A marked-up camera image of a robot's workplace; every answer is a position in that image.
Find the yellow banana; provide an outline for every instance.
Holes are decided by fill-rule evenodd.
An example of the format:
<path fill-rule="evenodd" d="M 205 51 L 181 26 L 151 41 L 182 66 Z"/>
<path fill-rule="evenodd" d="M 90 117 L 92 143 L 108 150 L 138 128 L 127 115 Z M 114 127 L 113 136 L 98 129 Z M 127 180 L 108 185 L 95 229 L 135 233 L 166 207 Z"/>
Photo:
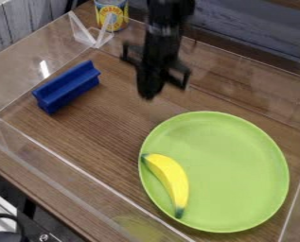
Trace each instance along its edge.
<path fill-rule="evenodd" d="M 169 192 L 174 217 L 182 218 L 189 199 L 189 182 L 181 165 L 174 159 L 159 154 L 143 154 L 142 162 Z"/>

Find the blue block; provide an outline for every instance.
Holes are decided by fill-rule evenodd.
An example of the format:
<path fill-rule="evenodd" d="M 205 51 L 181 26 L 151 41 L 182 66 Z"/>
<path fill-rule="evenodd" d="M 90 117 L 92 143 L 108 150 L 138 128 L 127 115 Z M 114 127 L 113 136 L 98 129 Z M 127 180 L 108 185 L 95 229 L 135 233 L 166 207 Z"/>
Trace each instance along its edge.
<path fill-rule="evenodd" d="M 88 60 L 38 87 L 32 94 L 39 108 L 52 114 L 79 95 L 99 85 L 100 72 Z"/>

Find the blue plastic block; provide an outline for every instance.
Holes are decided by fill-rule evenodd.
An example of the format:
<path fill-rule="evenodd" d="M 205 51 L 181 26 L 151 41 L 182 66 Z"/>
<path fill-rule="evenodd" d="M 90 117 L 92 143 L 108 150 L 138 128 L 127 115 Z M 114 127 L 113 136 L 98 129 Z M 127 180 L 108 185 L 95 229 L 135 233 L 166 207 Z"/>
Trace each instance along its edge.
<path fill-rule="evenodd" d="M 100 72 L 88 60 L 38 87 L 32 94 L 39 108 L 52 114 L 79 95 L 99 85 Z"/>

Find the can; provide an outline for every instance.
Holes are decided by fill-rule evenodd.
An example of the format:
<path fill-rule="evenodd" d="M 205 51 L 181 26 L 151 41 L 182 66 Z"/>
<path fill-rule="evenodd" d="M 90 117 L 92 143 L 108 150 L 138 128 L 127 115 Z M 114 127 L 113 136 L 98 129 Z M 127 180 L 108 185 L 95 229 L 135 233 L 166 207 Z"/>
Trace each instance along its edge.
<path fill-rule="evenodd" d="M 127 0 L 94 0 L 96 24 L 102 28 L 104 18 L 111 13 L 111 20 L 106 28 L 107 31 L 119 31 L 127 27 Z"/>

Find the green plate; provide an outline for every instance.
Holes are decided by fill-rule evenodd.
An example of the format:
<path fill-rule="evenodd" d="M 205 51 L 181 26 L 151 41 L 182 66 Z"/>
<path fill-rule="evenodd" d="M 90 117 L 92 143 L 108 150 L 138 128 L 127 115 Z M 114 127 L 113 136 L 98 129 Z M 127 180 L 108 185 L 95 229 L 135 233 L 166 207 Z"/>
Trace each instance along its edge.
<path fill-rule="evenodd" d="M 145 190 L 157 207 L 179 223 L 232 233 L 264 223 L 288 194 L 288 164 L 273 140 L 253 124 L 221 112 L 189 112 L 150 133 L 141 154 L 174 158 L 190 184 L 183 217 L 173 217 L 167 192 L 139 159 Z"/>

